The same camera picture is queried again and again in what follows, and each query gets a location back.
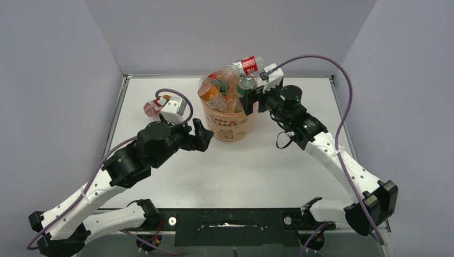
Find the orange cartoon plastic bin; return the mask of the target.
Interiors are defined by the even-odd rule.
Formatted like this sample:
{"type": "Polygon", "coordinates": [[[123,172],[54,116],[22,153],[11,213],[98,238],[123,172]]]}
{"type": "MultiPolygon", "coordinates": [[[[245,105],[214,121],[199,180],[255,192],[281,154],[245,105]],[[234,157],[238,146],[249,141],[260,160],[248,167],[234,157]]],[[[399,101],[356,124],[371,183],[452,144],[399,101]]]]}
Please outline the orange cartoon plastic bin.
{"type": "Polygon", "coordinates": [[[200,101],[208,128],[220,141],[234,142],[243,139],[253,128],[255,114],[245,115],[244,112],[226,114],[215,111],[200,101]]]}

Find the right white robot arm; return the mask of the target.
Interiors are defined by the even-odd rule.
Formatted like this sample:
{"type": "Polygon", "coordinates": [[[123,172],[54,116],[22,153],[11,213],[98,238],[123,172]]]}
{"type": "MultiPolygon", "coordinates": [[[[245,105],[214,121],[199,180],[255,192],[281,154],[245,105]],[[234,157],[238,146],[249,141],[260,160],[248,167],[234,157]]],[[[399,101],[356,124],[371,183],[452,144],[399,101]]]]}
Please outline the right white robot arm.
{"type": "Polygon", "coordinates": [[[321,222],[348,224],[368,236],[394,212],[398,186],[369,173],[340,146],[327,128],[301,104],[302,90],[295,85],[277,86],[264,92],[248,90],[240,98],[245,114],[268,111],[292,142],[317,159],[346,189],[349,201],[314,198],[301,208],[301,221],[313,229],[321,222]]]}

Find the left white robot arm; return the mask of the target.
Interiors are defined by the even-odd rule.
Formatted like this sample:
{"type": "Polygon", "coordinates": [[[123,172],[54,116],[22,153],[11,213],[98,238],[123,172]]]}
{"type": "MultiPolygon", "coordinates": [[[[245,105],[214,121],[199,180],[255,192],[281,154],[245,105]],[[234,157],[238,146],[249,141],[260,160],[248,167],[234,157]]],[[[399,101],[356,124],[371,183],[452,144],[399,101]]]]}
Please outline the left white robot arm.
{"type": "Polygon", "coordinates": [[[37,237],[31,248],[44,256],[73,256],[104,235],[129,228],[154,228],[159,212],[149,199],[103,214],[96,211],[114,196],[151,175],[178,150],[204,152],[214,133],[200,119],[193,125],[155,121],[102,159],[99,169],[65,201],[48,211],[35,211],[29,222],[37,237]]]}

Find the orange drink bottle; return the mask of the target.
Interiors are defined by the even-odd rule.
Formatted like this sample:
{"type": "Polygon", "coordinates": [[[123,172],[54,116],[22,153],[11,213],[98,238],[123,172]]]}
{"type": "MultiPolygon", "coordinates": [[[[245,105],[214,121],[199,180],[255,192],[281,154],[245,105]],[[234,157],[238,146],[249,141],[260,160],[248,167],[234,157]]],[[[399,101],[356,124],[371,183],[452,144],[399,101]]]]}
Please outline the orange drink bottle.
{"type": "Polygon", "coordinates": [[[231,113],[232,109],[211,82],[203,82],[198,89],[199,98],[211,109],[221,113],[231,113]]]}

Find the dark green label bottle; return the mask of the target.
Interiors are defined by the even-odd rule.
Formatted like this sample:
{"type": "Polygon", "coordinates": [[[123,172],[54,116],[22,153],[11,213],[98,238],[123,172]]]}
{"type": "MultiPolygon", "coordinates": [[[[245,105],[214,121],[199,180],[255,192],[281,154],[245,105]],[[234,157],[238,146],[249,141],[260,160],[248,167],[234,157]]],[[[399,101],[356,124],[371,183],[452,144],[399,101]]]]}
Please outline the dark green label bottle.
{"type": "Polygon", "coordinates": [[[227,94],[227,91],[229,89],[229,84],[227,82],[219,80],[217,78],[204,77],[199,80],[199,88],[201,88],[201,86],[205,82],[211,82],[222,96],[225,96],[227,94]]]}

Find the crushed clear bottle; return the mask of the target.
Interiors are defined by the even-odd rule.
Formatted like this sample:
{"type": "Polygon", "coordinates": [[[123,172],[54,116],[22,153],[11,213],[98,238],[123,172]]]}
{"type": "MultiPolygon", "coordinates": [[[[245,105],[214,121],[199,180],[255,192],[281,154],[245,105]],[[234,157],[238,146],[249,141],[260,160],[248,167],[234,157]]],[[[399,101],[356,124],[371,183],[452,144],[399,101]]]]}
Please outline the crushed clear bottle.
{"type": "Polygon", "coordinates": [[[224,82],[225,90],[223,96],[227,103],[229,104],[229,106],[233,109],[233,111],[236,110],[236,104],[238,99],[237,94],[237,83],[239,79],[238,75],[239,70],[233,64],[226,65],[221,70],[215,71],[211,74],[213,78],[216,78],[224,82]]]}

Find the red gold drink bottle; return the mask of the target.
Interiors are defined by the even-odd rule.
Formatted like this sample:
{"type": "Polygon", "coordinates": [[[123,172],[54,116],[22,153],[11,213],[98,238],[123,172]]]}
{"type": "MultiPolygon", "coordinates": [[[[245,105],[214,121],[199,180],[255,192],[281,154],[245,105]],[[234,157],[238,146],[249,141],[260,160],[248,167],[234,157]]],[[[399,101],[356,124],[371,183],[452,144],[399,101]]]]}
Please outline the red gold drink bottle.
{"type": "Polygon", "coordinates": [[[159,116],[164,105],[170,100],[170,95],[159,96],[156,99],[147,102],[143,106],[143,111],[146,116],[150,118],[155,118],[159,116]]]}

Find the red cap clear bottle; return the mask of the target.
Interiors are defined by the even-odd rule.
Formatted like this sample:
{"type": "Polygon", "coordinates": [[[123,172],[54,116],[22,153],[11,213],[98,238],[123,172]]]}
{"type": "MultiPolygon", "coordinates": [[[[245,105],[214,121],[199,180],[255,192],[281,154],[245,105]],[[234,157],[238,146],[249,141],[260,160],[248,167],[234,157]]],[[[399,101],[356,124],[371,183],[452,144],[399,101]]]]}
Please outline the red cap clear bottle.
{"type": "Polygon", "coordinates": [[[249,56],[232,63],[235,72],[241,77],[246,75],[259,75],[265,67],[262,56],[249,56]]]}

